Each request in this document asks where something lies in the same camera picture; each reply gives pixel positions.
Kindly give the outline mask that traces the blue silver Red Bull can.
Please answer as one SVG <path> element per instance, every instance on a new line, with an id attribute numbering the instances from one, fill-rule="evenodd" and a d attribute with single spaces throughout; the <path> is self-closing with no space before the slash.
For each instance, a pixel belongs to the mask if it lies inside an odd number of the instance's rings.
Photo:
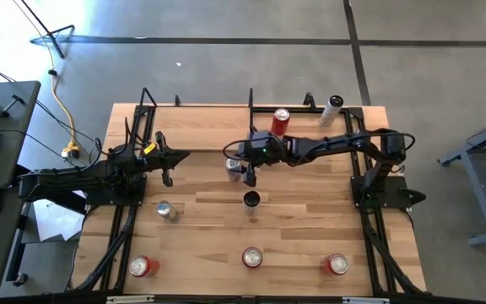
<path id="1" fill-rule="evenodd" d="M 225 169 L 231 182 L 238 182 L 246 170 L 238 160 L 229 158 L 225 161 Z"/>

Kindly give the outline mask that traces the red Coca-Cola Zero can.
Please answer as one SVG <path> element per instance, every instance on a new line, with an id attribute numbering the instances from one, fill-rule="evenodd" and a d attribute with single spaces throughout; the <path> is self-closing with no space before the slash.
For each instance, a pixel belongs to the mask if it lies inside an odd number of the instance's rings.
<path id="1" fill-rule="evenodd" d="M 262 263 L 262 252 L 257 247 L 248 247 L 242 253 L 243 264 L 250 269 L 257 268 Z"/>
<path id="2" fill-rule="evenodd" d="M 290 113 L 286 108 L 278 108 L 273 113 L 271 132 L 278 136 L 286 134 L 289 125 Z"/>
<path id="3" fill-rule="evenodd" d="M 343 275 L 348 271 L 348 261 L 342 254 L 330 254 L 321 261 L 321 271 L 324 274 Z"/>

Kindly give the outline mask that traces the white paper sheets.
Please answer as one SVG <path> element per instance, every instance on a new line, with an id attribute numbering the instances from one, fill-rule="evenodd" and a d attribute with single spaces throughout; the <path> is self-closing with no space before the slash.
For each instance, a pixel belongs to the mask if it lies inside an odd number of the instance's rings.
<path id="1" fill-rule="evenodd" d="M 84 214 L 64 208 L 50 200 L 33 202 L 24 232 L 23 243 L 68 241 L 78 235 L 83 227 Z"/>

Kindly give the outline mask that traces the white Celsius can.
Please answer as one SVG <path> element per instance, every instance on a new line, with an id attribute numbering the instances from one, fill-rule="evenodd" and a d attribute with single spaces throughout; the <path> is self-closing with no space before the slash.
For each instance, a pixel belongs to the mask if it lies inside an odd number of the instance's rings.
<path id="1" fill-rule="evenodd" d="M 247 192 L 243 197 L 243 204 L 245 206 L 245 212 L 247 216 L 254 216 L 257 213 L 261 197 L 258 192 Z"/>
<path id="2" fill-rule="evenodd" d="M 340 95 L 332 95 L 328 99 L 319 120 L 321 127 L 329 127 L 332 125 L 335 118 L 341 111 L 343 103 L 344 100 Z"/>

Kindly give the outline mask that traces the silver aluminium bracket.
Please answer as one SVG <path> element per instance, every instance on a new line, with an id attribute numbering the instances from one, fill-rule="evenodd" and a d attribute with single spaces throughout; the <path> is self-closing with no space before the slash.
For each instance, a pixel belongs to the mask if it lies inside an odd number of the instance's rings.
<path id="1" fill-rule="evenodd" d="M 108 296 L 105 304 L 145 304 L 154 303 L 151 295 Z"/>
<path id="2" fill-rule="evenodd" d="M 345 296 L 342 304 L 391 304 L 388 298 Z"/>

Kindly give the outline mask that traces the black office desk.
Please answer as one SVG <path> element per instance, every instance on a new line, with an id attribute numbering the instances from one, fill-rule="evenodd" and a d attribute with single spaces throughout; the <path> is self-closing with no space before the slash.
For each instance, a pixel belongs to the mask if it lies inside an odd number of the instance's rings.
<path id="1" fill-rule="evenodd" d="M 40 92 L 38 81 L 0 82 L 0 286 L 19 222 L 22 201 L 12 185 L 24 137 Z"/>

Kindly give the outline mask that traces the black tripod stand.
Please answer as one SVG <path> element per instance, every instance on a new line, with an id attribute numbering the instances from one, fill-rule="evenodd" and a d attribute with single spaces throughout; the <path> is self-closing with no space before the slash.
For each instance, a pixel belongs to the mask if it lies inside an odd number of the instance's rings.
<path id="1" fill-rule="evenodd" d="M 29 42 L 48 46 L 50 51 L 54 51 L 58 57 L 65 59 L 67 51 L 63 48 L 63 44 L 70 41 L 76 30 L 75 25 L 68 24 L 58 29 L 50 29 L 27 3 L 27 0 L 19 0 L 18 6 L 24 11 L 24 16 L 33 25 L 37 34 L 36 37 L 31 37 Z"/>

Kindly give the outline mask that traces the white yellow power plug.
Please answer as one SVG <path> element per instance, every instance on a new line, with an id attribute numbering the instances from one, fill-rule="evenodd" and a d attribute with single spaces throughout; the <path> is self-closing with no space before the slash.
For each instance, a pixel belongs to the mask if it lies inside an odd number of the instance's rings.
<path id="1" fill-rule="evenodd" d="M 62 150 L 61 157 L 65 159 L 78 159 L 80 157 L 80 148 L 75 143 L 71 142 Z"/>

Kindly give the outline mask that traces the red and blue Pepsi can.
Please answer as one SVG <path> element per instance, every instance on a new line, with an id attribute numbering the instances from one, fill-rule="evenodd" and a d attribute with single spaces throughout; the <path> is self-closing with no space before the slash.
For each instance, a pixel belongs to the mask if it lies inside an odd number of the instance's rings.
<path id="1" fill-rule="evenodd" d="M 160 264 L 156 258 L 137 256 L 128 265 L 130 275 L 136 278 L 154 276 L 159 272 Z"/>

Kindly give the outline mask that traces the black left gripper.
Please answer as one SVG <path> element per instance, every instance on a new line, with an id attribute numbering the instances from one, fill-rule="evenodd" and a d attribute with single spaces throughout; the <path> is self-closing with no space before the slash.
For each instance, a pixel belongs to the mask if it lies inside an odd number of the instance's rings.
<path id="1" fill-rule="evenodd" d="M 156 143 L 157 147 L 151 151 L 149 154 L 145 155 L 142 152 L 140 153 L 139 159 L 142 162 L 142 167 L 144 171 L 156 171 L 162 170 L 161 177 L 162 182 L 166 187 L 173 186 L 173 180 L 170 177 L 169 170 L 172 169 L 170 164 L 170 157 L 168 146 L 165 140 L 164 134 L 161 131 L 155 133 L 155 141 L 152 143 Z M 190 150 L 183 150 L 183 149 L 175 149 L 173 151 L 175 157 L 178 161 L 174 164 L 173 169 L 175 169 L 187 156 L 190 155 Z"/>

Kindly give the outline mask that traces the light blue Red Bull can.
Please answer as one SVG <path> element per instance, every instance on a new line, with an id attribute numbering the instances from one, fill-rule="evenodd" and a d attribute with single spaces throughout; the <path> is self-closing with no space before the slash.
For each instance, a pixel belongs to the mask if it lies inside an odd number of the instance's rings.
<path id="1" fill-rule="evenodd" d="M 177 222 L 179 220 L 179 211 L 175 205 L 166 200 L 161 200 L 156 206 L 157 214 L 166 221 Z"/>

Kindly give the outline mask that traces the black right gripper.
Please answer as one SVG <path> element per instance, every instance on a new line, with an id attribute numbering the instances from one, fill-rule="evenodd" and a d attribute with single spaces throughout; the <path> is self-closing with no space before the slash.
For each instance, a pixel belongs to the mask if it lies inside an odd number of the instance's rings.
<path id="1" fill-rule="evenodd" d="M 239 172 L 237 180 L 249 187 L 255 187 L 257 184 L 256 168 L 282 162 L 285 156 L 286 149 L 279 137 L 268 130 L 250 132 L 248 139 L 239 143 L 235 153 L 236 158 L 247 163 L 245 172 Z"/>

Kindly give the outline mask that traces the thin black metal shelf rail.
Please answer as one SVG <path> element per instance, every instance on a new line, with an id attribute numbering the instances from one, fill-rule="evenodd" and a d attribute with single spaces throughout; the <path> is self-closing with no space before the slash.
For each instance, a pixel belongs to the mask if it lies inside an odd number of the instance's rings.
<path id="1" fill-rule="evenodd" d="M 184 107 L 204 107 L 204 108 L 213 108 L 213 107 L 237 107 L 236 104 L 199 104 L 199 103 L 194 103 L 194 104 L 189 104 L 189 105 L 183 105 L 181 103 L 181 106 L 175 106 L 175 101 L 172 103 L 157 103 L 151 93 L 149 92 L 147 87 L 142 88 L 141 96 L 140 96 L 140 101 L 138 105 L 136 106 L 135 109 L 135 114 L 134 118 L 137 119 L 138 117 L 141 117 L 142 115 L 148 114 L 150 112 L 154 113 L 157 108 L 160 107 L 175 107 L 175 108 L 184 108 Z M 248 102 L 246 105 L 246 108 L 248 109 L 249 113 L 249 131 L 251 133 L 254 133 L 257 131 L 256 127 L 254 126 L 254 91 L 253 88 L 249 88 L 249 93 L 248 93 Z"/>

